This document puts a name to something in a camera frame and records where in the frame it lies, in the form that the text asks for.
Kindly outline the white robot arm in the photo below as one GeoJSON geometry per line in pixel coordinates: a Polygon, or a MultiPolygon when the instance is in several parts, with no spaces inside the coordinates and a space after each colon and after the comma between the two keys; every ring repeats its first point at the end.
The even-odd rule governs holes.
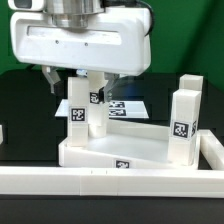
{"type": "Polygon", "coordinates": [[[105,74],[104,102],[120,75],[151,64],[153,11],[142,0],[8,0],[11,43],[22,63],[40,65],[50,84],[58,68],[105,74]]]}

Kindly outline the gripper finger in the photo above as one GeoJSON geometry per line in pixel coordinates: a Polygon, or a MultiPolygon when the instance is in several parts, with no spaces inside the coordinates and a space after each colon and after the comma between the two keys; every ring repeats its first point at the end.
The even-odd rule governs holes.
{"type": "Polygon", "coordinates": [[[115,74],[115,73],[104,74],[104,79],[106,81],[106,84],[103,87],[101,87],[98,91],[99,102],[105,103],[105,102],[111,101],[112,89],[117,84],[119,78],[120,78],[119,74],[115,74]]]}
{"type": "Polygon", "coordinates": [[[61,81],[61,79],[58,75],[58,72],[57,72],[57,68],[54,66],[43,65],[42,73],[45,76],[45,78],[47,79],[48,83],[50,84],[51,93],[54,94],[55,93],[55,85],[61,81]]]}

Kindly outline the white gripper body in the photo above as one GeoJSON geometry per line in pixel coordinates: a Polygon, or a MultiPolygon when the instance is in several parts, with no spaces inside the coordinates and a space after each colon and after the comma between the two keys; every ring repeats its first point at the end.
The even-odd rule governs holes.
{"type": "Polygon", "coordinates": [[[109,7],[84,29],[60,28],[45,13],[15,12],[12,49],[23,63],[139,75],[151,64],[149,11],[109,7]]]}

